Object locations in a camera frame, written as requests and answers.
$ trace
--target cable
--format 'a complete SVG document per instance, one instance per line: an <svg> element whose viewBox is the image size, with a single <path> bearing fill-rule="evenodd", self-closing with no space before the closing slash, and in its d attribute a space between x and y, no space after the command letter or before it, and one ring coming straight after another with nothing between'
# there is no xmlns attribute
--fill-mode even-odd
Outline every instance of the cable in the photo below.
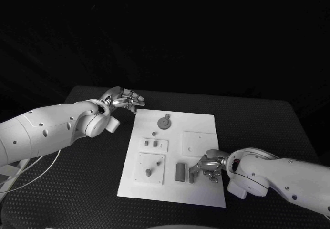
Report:
<svg viewBox="0 0 330 229"><path fill-rule="evenodd" d="M34 181L40 178L40 176L47 172L47 170L50 169L50 167L52 167L52 165L53 165L53 163L55 163L55 161L56 161L56 159L58 159L58 157L59 157L59 154L60 154L60 150L59 150L59 152L58 152L58 155L56 155L56 157L55 157L55 159L53 159L53 162L52 162L50 166L49 166L47 169L45 170L45 172L36 177L34 180L32 180L29 183L26 183L26 184L24 184L23 186L20 186L19 188L16 188L16 189L13 189L13 190L9 190L9 191L6 191L6 192L0 192L0 194L7 193L7 192L13 192L13 191L19 190L22 187L24 187L26 185L29 185L32 182L34 182Z"/></svg>
<svg viewBox="0 0 330 229"><path fill-rule="evenodd" d="M324 215L326 216L326 215ZM328 218L328 216L326 216L326 218L327 218L327 220L330 221L330 218Z"/></svg>
<svg viewBox="0 0 330 229"><path fill-rule="evenodd" d="M43 156L40 156L39 158L37 158L37 160L32 163L32 165L23 170L23 171L20 171L11 178L9 178L7 180L4 180L1 183L0 183L0 185L1 184L4 184L6 182L9 182L11 179L14 179L24 171L27 171L27 169L39 162L39 160L43 158Z"/></svg>

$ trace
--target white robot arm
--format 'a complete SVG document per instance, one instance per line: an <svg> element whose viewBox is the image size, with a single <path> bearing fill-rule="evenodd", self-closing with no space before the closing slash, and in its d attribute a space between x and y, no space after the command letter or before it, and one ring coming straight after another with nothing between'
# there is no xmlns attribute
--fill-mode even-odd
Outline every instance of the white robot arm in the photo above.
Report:
<svg viewBox="0 0 330 229"><path fill-rule="evenodd" d="M232 154L209 150L199 163L189 169L189 181L203 171L218 182L220 169L230 182L228 191L245 199L249 192L264 197L271 187L292 204L330 216L330 168L291 158L279 159L271 153L246 148Z"/></svg>
<svg viewBox="0 0 330 229"><path fill-rule="evenodd" d="M56 152L104 129L114 132L120 122L111 112L125 107L135 113L143 101L137 93L114 87L98 100L37 108L0 123L0 167Z"/></svg>

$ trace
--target table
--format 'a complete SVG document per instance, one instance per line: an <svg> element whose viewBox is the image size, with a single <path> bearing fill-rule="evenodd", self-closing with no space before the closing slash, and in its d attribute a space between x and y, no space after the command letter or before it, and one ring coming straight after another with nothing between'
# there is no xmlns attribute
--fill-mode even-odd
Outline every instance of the table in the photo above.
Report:
<svg viewBox="0 0 330 229"><path fill-rule="evenodd" d="M66 103L98 99L107 88L78 86ZM215 115L219 149L233 152L259 148L278 157L313 163L318 158L290 104L284 101L199 94L140 91L145 109ZM134 114L117 109L121 125L114 134L79 139L62 150L43 177L9 193L1 209L4 229L114 228L137 229L169 224L216 228L328 228L326 217L290 204L272 189L268 195L248 194L241 200L226 191L226 208L117 197L120 177L134 124ZM13 188L29 182L50 165L55 154L17 179Z"/></svg>

